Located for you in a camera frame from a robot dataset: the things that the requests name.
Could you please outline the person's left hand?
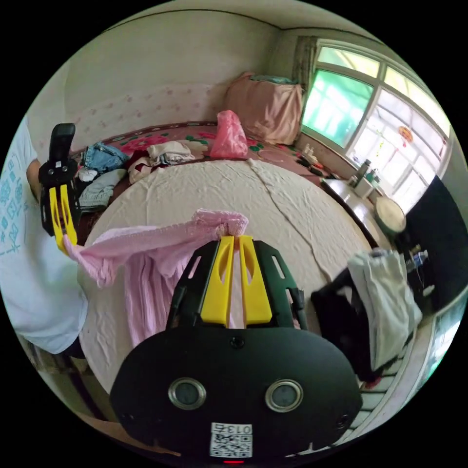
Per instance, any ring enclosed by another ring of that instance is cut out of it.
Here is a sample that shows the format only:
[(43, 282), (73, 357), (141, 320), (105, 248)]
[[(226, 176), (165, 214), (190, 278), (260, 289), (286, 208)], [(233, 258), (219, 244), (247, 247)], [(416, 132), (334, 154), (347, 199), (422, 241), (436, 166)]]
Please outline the person's left hand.
[(39, 181), (40, 167), (41, 167), (41, 163), (39, 162), (37, 158), (35, 158), (31, 161), (26, 171), (26, 176), (27, 176), (27, 180), (30, 185), (30, 188), (31, 188), (31, 192), (33, 193), (34, 198), (38, 203), (40, 202), (40, 196), (41, 196), (41, 190), (42, 190), (42, 185)]

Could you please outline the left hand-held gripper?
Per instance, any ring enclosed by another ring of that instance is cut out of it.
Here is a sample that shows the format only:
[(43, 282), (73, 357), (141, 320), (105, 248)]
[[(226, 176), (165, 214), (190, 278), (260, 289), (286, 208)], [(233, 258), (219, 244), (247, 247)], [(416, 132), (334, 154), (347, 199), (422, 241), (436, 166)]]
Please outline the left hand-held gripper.
[(78, 165), (74, 160), (67, 163), (48, 161), (39, 170), (42, 227), (54, 236), (62, 253), (65, 253), (64, 234), (72, 244), (78, 243), (81, 208), (75, 182), (77, 172)]

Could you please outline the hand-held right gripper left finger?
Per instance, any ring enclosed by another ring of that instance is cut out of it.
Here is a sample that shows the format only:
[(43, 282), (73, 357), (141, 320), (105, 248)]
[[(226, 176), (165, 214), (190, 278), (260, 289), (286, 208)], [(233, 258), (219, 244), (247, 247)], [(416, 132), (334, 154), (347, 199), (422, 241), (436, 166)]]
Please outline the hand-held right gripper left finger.
[(229, 324), (234, 237), (221, 237), (206, 289), (201, 320), (205, 324)]

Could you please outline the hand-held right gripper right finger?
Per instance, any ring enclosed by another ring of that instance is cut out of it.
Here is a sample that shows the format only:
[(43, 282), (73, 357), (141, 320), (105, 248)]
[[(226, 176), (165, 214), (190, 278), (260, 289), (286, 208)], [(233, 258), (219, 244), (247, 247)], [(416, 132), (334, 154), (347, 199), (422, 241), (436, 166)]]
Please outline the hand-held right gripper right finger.
[(244, 324), (269, 324), (272, 309), (251, 236), (239, 237), (239, 261)]

